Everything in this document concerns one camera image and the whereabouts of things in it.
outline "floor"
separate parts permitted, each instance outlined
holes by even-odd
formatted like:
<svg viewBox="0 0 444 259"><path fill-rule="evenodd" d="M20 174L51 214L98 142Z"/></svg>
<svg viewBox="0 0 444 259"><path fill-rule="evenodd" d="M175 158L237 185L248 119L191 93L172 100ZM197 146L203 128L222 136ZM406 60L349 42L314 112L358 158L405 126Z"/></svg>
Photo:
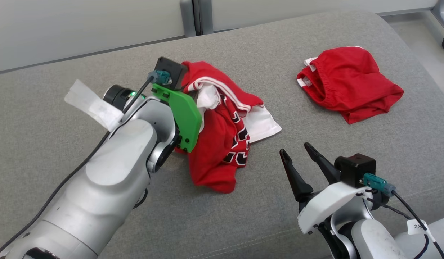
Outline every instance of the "floor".
<svg viewBox="0 0 444 259"><path fill-rule="evenodd" d="M431 12L384 16L444 92L444 29Z"/></svg>

